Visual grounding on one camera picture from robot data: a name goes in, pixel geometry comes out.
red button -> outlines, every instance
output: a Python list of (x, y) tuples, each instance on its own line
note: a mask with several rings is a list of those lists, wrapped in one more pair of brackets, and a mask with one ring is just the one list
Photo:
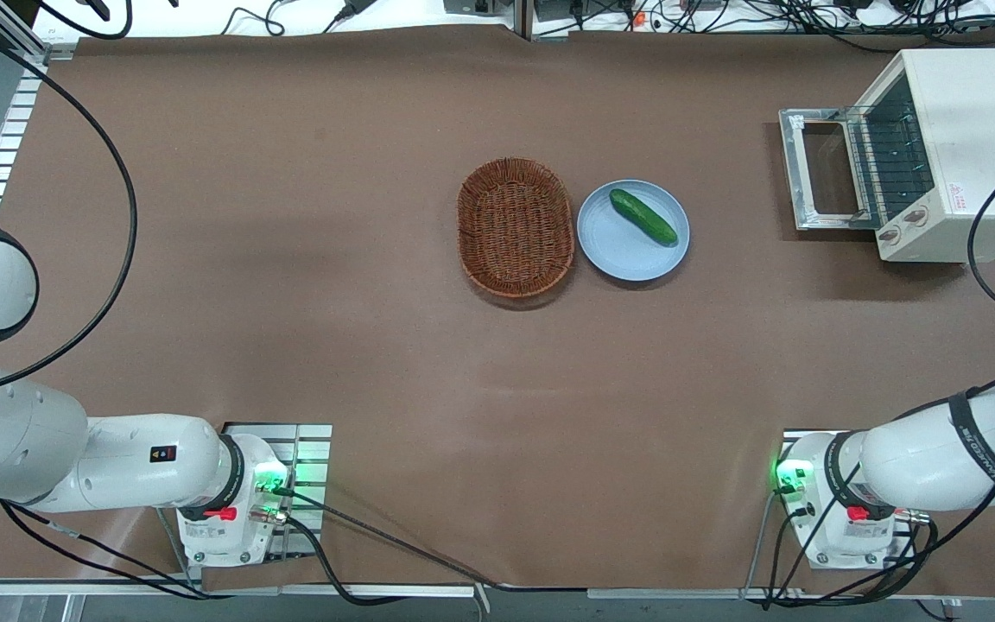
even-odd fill
[(204, 511), (206, 516), (216, 516), (221, 520), (237, 520), (237, 508), (221, 508), (218, 511)]
[(852, 505), (852, 507), (846, 508), (846, 518), (852, 520), (866, 520), (870, 518), (870, 511), (860, 505)]

black strap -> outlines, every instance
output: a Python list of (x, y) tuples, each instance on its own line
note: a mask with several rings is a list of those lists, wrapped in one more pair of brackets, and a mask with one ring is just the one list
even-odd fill
[(853, 429), (850, 432), (840, 432), (828, 444), (824, 453), (824, 474), (828, 479), (828, 488), (832, 489), (834, 498), (839, 499), (845, 508), (857, 505), (860, 508), (865, 508), (867, 518), (870, 520), (885, 520), (892, 516), (892, 505), (885, 505), (880, 499), (873, 496), (869, 488), (860, 484), (852, 484), (842, 476), (840, 450), (848, 438), (859, 432), (862, 430)]
[(962, 441), (970, 457), (982, 467), (985, 475), (995, 485), (995, 452), (980, 433), (978, 422), (974, 421), (970, 391), (963, 390), (962, 393), (951, 395), (947, 398), (947, 405), (951, 407), (951, 424), (954, 425), (955, 432), (959, 433), (959, 441)]

green led light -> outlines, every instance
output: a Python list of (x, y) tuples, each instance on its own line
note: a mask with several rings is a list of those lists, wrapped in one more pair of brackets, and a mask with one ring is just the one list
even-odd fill
[(259, 465), (256, 467), (253, 479), (259, 491), (274, 491), (287, 484), (287, 468), (277, 465)]
[(805, 479), (813, 476), (813, 463), (806, 460), (786, 460), (777, 465), (778, 483), (794, 488), (804, 485)]

warning sticker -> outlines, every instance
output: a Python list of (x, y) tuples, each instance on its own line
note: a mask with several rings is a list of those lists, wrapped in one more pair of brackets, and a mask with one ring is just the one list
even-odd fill
[(947, 194), (950, 194), (951, 209), (955, 212), (966, 212), (967, 209), (970, 209), (970, 204), (966, 202), (966, 189), (962, 187), (962, 184), (950, 182), (947, 184)]
[(889, 535), (889, 526), (884, 523), (873, 523), (870, 520), (846, 521), (844, 535), (848, 538), (881, 538)]
[(225, 535), (225, 527), (211, 527), (209, 524), (187, 524), (187, 536), (191, 538), (220, 538)]

oven knob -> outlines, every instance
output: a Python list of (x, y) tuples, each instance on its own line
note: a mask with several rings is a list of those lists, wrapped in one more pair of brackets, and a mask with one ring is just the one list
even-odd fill
[(887, 245), (894, 245), (901, 240), (901, 230), (897, 228), (887, 229), (879, 233), (878, 239)]
[(923, 227), (928, 223), (928, 210), (923, 208), (913, 209), (912, 212), (905, 213), (904, 221), (909, 225), (913, 225), (913, 227)]

